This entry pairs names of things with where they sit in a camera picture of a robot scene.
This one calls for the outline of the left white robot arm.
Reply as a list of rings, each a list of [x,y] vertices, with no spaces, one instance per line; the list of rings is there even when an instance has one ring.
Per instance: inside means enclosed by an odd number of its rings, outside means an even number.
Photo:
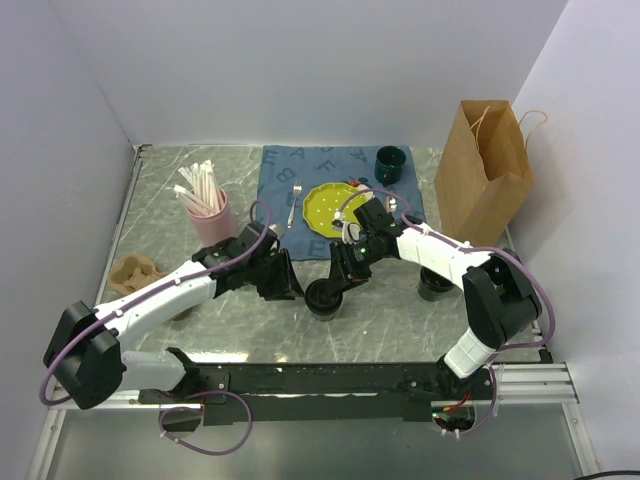
[[[132,345],[161,323],[246,286],[265,301],[303,294],[289,252],[259,222],[200,249],[170,274],[119,300],[67,307],[44,354],[47,375],[81,409],[122,390],[163,390],[174,401],[188,401],[199,379],[186,357],[178,350],[134,352]]]

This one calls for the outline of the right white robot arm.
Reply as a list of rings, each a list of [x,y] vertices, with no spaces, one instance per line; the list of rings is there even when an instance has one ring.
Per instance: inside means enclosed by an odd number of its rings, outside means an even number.
[[[329,276],[306,290],[307,307],[318,316],[339,310],[343,293],[366,283],[371,266],[385,258],[414,263],[444,287],[464,294],[468,327],[439,360],[439,391],[460,398],[472,386],[472,375],[516,334],[536,320],[542,305],[533,281],[513,255],[475,248],[434,231],[409,225],[373,198],[355,210],[364,237],[355,243],[330,244]]]

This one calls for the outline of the dark transparent coffee cup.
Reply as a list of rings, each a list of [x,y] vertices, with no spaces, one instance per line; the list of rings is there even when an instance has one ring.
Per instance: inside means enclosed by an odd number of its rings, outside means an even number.
[[[334,320],[339,314],[340,309],[334,311],[311,311],[312,317],[320,322],[330,322]]]

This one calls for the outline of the black coffee cup lid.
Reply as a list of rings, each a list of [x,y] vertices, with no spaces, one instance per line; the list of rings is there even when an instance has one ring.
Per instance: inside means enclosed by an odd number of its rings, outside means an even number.
[[[343,301],[341,292],[330,292],[328,279],[313,281],[306,289],[304,299],[308,309],[321,316],[329,316],[336,313]]]

